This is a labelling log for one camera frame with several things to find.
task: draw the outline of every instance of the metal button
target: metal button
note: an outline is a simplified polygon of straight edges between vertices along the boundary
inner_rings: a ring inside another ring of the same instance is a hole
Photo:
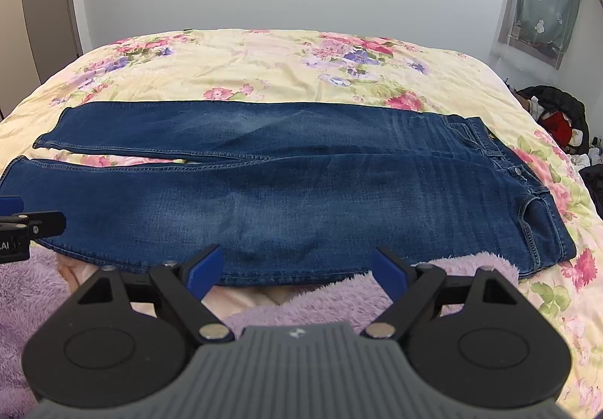
[[[387,322],[373,322],[365,332],[373,339],[387,339],[396,333],[396,328]]]
[[[229,332],[230,330],[224,324],[205,324],[199,329],[201,337],[211,341],[224,339]]]

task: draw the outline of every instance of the jeans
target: jeans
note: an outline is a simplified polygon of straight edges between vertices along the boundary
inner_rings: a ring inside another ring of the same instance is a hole
[[[37,147],[184,158],[87,167],[16,158],[0,195],[61,210],[41,243],[140,272],[219,243],[221,284],[325,283],[384,245],[409,263],[479,251],[521,276],[575,256],[549,190],[478,118],[358,105],[92,102]]]

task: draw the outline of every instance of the floral bedspread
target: floral bedspread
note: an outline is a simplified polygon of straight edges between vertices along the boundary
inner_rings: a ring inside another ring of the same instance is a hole
[[[549,187],[576,243],[577,258],[521,282],[520,290],[571,346],[574,366],[560,404],[575,417],[596,415],[603,389],[603,221],[568,157],[494,72],[472,57],[394,38],[310,31],[129,38],[80,57],[0,124],[0,169],[23,154],[98,167],[158,161],[31,145],[54,127],[65,107],[196,99],[338,102],[481,117]]]

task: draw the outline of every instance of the red cloth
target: red cloth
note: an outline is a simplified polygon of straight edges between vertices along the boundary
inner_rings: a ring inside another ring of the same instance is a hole
[[[563,118],[563,113],[561,111],[553,113],[546,120],[541,120],[540,124],[545,127],[560,147],[568,146],[569,141],[572,139],[572,127],[570,127],[568,121]]]

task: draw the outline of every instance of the black jacket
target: black jacket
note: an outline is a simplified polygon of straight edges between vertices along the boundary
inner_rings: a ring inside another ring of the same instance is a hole
[[[589,127],[586,124],[586,112],[584,105],[569,93],[553,86],[532,86],[517,91],[518,95],[526,99],[532,96],[538,98],[538,104],[547,111],[561,111],[568,115],[572,122],[572,128],[581,130],[583,133],[582,144],[576,148],[573,154],[588,154],[589,152]]]
[[[589,190],[590,197],[595,202],[597,213],[603,218],[603,164],[583,167],[580,176]]]

